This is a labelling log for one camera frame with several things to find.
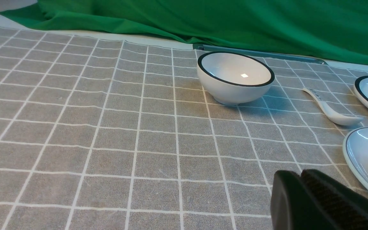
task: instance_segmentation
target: green cloth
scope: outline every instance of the green cloth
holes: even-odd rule
[[[0,14],[32,29],[152,34],[368,65],[365,0],[39,0]]]

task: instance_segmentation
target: black rim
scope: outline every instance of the black rim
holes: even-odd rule
[[[226,81],[226,80],[222,80],[214,75],[212,75],[210,72],[206,71],[206,69],[203,67],[203,64],[202,64],[202,60],[204,57],[206,57],[207,55],[210,55],[210,54],[216,54],[216,53],[226,53],[226,54],[235,54],[235,55],[239,55],[239,56],[243,56],[243,57],[247,57],[247,58],[250,58],[254,61],[257,61],[259,63],[261,63],[264,67],[267,68],[267,70],[269,70],[269,72],[271,73],[271,79],[269,81],[267,81],[266,83],[263,83],[263,84],[259,84],[259,85],[242,85],[242,84],[237,84],[237,83],[233,83],[233,82],[229,82],[229,81]],[[232,53],[232,52],[223,52],[223,51],[215,51],[215,52],[210,52],[210,53],[206,53],[206,54],[203,54],[200,56],[200,58],[198,58],[198,66],[201,68],[201,70],[203,70],[204,73],[208,74],[210,77],[213,77],[215,78],[216,80],[219,80],[219,81],[222,81],[222,82],[225,82],[225,83],[228,83],[228,84],[231,84],[231,85],[234,85],[234,86],[244,86],[244,87],[259,87],[259,86],[266,86],[266,85],[269,85],[270,83],[272,83],[274,80],[275,80],[275,74],[273,73],[273,71],[266,65],[264,64],[263,62],[259,61],[259,60],[256,60],[255,58],[251,58],[249,56],[246,56],[246,55],[242,55],[242,54],[236,54],[236,53]]]
[[[364,93],[360,89],[360,82],[364,79],[367,79],[367,78],[368,78],[368,76],[362,76],[362,77],[359,77],[358,79],[356,79],[355,88],[359,92],[359,94],[368,102],[368,98],[364,95]]]

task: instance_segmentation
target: grid pattern tablecloth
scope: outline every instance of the grid pattern tablecloth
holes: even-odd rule
[[[201,51],[0,28],[0,229],[271,229],[279,169],[319,169],[363,195],[342,155],[368,110],[366,72],[260,58],[266,96],[225,107]]]

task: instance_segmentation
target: white spoon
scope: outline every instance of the white spoon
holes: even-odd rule
[[[310,96],[313,97],[313,99],[317,102],[320,109],[325,113],[326,117],[329,118],[332,122],[344,125],[344,126],[350,126],[357,124],[363,120],[363,118],[358,117],[349,117],[345,116],[343,114],[340,114],[336,111],[334,111],[320,96],[318,93],[316,93],[313,89],[307,89],[303,88],[303,91],[307,92]]]

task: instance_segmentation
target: metal strip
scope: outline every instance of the metal strip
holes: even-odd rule
[[[196,50],[226,51],[226,52],[244,54],[244,55],[254,56],[254,57],[277,58],[277,59],[283,59],[283,60],[289,60],[289,61],[303,61],[303,62],[308,62],[308,63],[327,65],[325,61],[318,59],[318,58],[302,57],[302,56],[295,56],[295,55],[290,55],[290,54],[278,54],[278,53],[261,52],[261,51],[254,51],[254,50],[243,50],[243,49],[227,48],[227,47],[214,46],[214,45],[205,45],[205,44],[199,44],[199,43],[193,44],[193,48]]]

